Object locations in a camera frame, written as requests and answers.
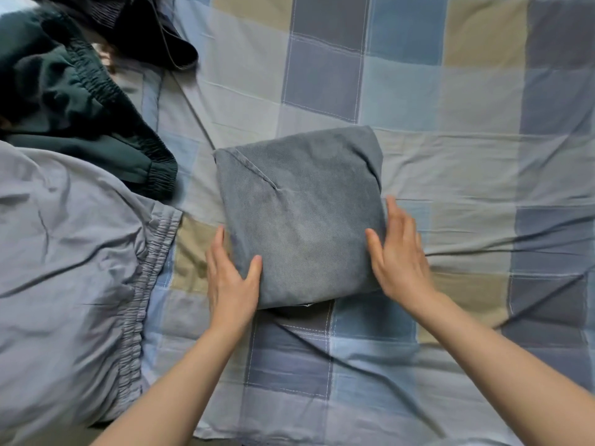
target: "left hand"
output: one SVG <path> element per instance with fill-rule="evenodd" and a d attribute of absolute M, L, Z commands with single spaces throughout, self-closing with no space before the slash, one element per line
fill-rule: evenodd
<path fill-rule="evenodd" d="M 219 226 L 206 251 L 211 327 L 242 334 L 257 309 L 262 257 L 252 259 L 248 275 L 242 279 L 223 249 L 223 237 L 224 229 Z"/>

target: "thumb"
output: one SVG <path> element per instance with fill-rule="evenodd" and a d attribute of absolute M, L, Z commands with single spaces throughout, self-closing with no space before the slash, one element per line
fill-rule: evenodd
<path fill-rule="evenodd" d="M 368 241 L 368 251 L 372 258 L 372 263 L 376 265 L 384 265 L 384 256 L 382 253 L 382 244 L 378 234 L 371 228 L 366 229 L 366 240 Z"/>
<path fill-rule="evenodd" d="M 248 275 L 246 276 L 247 282 L 260 282 L 260 276 L 262 273 L 262 257 L 260 255 L 255 255 L 252 261 L 250 262 L 250 269 L 248 270 Z"/>

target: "denim fabric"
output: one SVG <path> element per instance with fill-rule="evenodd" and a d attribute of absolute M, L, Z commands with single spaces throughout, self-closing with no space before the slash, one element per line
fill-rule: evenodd
<path fill-rule="evenodd" d="M 364 230 L 384 236 L 382 151 L 369 127 L 296 134 L 215 152 L 240 274 L 262 255 L 259 308 L 369 292 Z"/>

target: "hand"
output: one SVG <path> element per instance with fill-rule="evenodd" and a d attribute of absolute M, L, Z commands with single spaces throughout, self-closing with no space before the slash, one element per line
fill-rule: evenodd
<path fill-rule="evenodd" d="M 394 197 L 386 198 L 386 206 L 389 221 L 384 248 L 376 232 L 366 229 L 372 269 L 384 293 L 411 312 L 436 290 L 414 218 L 397 206 Z"/>
<path fill-rule="evenodd" d="M 257 309 L 262 257 L 256 255 L 252 259 L 248 275 L 242 279 L 223 249 L 223 235 L 220 226 L 206 251 L 211 327 L 241 335 Z"/>

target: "checkered pattern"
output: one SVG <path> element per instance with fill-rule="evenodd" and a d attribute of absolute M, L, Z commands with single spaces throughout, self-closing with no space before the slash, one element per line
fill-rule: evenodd
<path fill-rule="evenodd" d="M 211 147 L 365 124 L 436 285 L 593 390 L 594 1 L 161 3 L 202 61 L 196 77 L 144 71 L 187 213 L 149 307 L 147 384 L 208 325 L 204 250 L 225 222 Z M 516 444 L 432 342 L 382 294 L 259 312 L 196 434 Z"/>

